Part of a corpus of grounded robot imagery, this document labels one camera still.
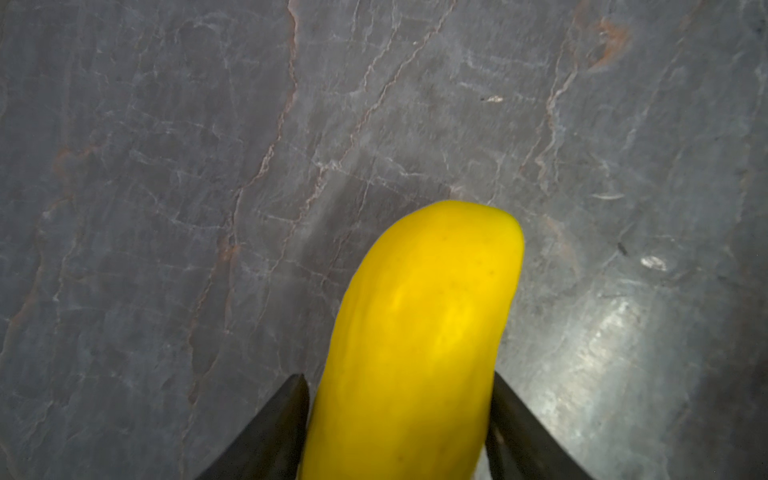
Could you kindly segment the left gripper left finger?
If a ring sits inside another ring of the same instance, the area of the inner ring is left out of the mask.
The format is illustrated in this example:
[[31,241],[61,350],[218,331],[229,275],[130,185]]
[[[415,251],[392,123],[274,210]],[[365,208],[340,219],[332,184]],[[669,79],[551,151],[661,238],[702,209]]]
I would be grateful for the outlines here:
[[302,374],[292,374],[200,479],[293,480],[307,436],[309,387]]

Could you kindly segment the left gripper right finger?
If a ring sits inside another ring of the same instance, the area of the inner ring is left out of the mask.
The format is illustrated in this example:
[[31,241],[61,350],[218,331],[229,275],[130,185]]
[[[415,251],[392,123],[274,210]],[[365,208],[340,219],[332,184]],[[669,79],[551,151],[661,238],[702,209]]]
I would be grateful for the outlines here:
[[485,448],[494,480],[592,480],[499,373],[494,374]]

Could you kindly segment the yellow fake fruit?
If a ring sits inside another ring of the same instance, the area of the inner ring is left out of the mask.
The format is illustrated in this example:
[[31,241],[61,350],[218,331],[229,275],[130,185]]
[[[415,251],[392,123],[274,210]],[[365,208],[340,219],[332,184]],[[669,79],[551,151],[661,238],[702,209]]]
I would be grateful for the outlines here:
[[302,479],[469,479],[525,242],[509,213],[444,200],[393,223],[343,296]]

